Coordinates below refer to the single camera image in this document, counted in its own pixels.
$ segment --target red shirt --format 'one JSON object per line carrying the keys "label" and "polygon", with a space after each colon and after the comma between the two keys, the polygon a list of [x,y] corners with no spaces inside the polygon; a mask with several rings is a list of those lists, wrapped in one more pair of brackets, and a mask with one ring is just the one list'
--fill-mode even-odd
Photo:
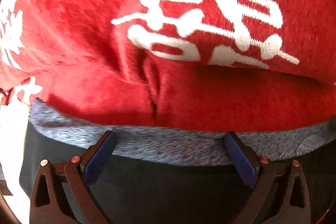
{"label": "red shirt", "polygon": [[336,114],[336,0],[2,0],[0,15],[2,87],[79,118],[241,132]]}

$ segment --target gray heathered waistband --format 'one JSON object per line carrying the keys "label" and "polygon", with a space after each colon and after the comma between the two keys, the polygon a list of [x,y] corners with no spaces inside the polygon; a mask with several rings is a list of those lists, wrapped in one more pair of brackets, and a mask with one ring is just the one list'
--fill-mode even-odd
{"label": "gray heathered waistband", "polygon": [[[88,148],[113,130],[118,144],[113,154],[180,166],[228,165],[222,145],[225,133],[187,131],[163,127],[102,126],[64,115],[43,101],[31,105],[29,121],[43,136]],[[312,152],[336,139],[328,123],[289,131],[239,133],[239,138],[258,155],[283,160]]]}

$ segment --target copper rivet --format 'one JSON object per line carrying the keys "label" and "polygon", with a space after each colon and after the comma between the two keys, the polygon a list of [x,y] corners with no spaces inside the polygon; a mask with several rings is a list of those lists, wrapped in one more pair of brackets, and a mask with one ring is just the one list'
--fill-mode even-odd
{"label": "copper rivet", "polygon": [[299,166],[300,166],[300,163],[299,163],[297,160],[294,160],[294,161],[293,161],[293,165],[294,165],[295,167],[299,167]]}
{"label": "copper rivet", "polygon": [[269,163],[269,158],[267,158],[265,156],[262,156],[262,157],[260,157],[260,161],[264,164],[267,164],[267,163]]}
{"label": "copper rivet", "polygon": [[41,161],[41,166],[46,166],[48,164],[48,160]]}
{"label": "copper rivet", "polygon": [[80,159],[81,159],[80,156],[73,156],[73,157],[71,158],[71,161],[72,161],[73,163],[76,163],[76,162],[79,162]]}

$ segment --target dark pants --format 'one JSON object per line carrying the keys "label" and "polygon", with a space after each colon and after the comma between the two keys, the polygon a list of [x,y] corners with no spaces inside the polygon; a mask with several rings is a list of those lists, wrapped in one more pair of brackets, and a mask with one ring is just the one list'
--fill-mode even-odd
{"label": "dark pants", "polygon": [[[41,160],[66,162],[84,151],[46,138],[29,124],[21,187],[31,195]],[[305,173],[315,223],[336,199],[336,141],[296,159]],[[251,193],[233,166],[177,167],[119,156],[110,158],[90,189],[115,224],[224,224]],[[65,190],[76,218],[85,223],[69,188]]]}

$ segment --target white chinese character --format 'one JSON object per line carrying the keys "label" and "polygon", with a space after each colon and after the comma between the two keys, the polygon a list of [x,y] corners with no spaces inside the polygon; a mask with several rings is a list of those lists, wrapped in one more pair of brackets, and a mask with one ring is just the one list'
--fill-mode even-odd
{"label": "white chinese character", "polygon": [[268,65],[263,62],[260,62],[255,58],[236,53],[231,47],[224,45],[219,45],[214,48],[208,64],[232,67],[235,62],[256,66],[261,69],[268,69]]}
{"label": "white chinese character", "polygon": [[22,11],[19,10],[16,15],[14,14],[16,1],[17,0],[1,0],[0,49],[2,61],[9,66],[12,63],[15,68],[21,70],[19,64],[14,61],[11,54],[11,51],[20,54],[19,48],[24,47],[20,40],[22,35]]}
{"label": "white chinese character", "polygon": [[281,28],[283,18],[278,4],[272,0],[249,0],[258,3],[268,9],[268,14],[259,12],[256,9],[238,3],[237,0],[215,0],[223,16],[233,23],[234,35],[237,47],[245,52],[251,45],[260,47],[260,55],[263,60],[271,59],[275,55],[288,60],[291,63],[298,64],[299,60],[280,50],[282,39],[277,34],[269,36],[265,42],[251,38],[250,31],[243,23],[243,16],[259,19],[276,28]]}
{"label": "white chinese character", "polygon": [[42,87],[40,85],[35,85],[35,83],[36,83],[36,78],[32,76],[30,77],[29,84],[18,85],[14,87],[14,93],[13,93],[13,96],[11,97],[11,102],[18,101],[17,94],[23,90],[24,95],[22,98],[22,102],[25,103],[26,105],[30,105],[30,102],[29,102],[30,96],[32,94],[38,94],[42,90]]}
{"label": "white chinese character", "polygon": [[[178,38],[166,37],[165,35],[147,32],[146,29],[140,25],[132,25],[127,32],[127,38],[132,43],[139,47],[150,50],[154,55],[170,59],[170,60],[182,60],[182,61],[200,61],[201,57],[196,45]],[[159,43],[170,47],[179,48],[183,51],[182,55],[168,54],[165,52],[153,51],[152,45]]]}
{"label": "white chinese character", "polygon": [[[186,37],[197,30],[197,26],[201,23],[204,14],[200,9],[192,9],[182,15],[180,18],[166,17],[163,15],[159,4],[163,0],[140,0],[140,3],[148,8],[148,12],[134,13],[111,21],[112,24],[118,25],[136,18],[143,19],[147,22],[148,27],[154,31],[161,30],[163,24],[173,24],[177,27],[177,31],[181,37]],[[167,0],[178,3],[196,3],[199,4],[203,0]]]}

